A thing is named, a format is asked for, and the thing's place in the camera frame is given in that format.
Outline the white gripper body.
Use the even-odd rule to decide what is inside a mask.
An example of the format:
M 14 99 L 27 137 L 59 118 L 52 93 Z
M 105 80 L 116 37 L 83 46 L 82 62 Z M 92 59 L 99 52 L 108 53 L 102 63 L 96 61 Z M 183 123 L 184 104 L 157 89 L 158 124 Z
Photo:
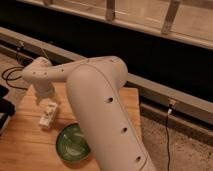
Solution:
M 35 85 L 35 95 L 38 99 L 49 98 L 55 93 L 54 86 L 52 84 Z

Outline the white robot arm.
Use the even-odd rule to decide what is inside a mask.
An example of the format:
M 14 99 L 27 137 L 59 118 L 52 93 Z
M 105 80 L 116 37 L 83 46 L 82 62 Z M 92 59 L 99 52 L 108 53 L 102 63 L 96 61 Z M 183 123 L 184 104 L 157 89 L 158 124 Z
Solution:
M 119 95 L 127 80 L 125 62 L 93 57 L 54 66 L 39 57 L 22 71 L 39 99 L 63 82 L 72 111 L 101 171 L 157 171 Z

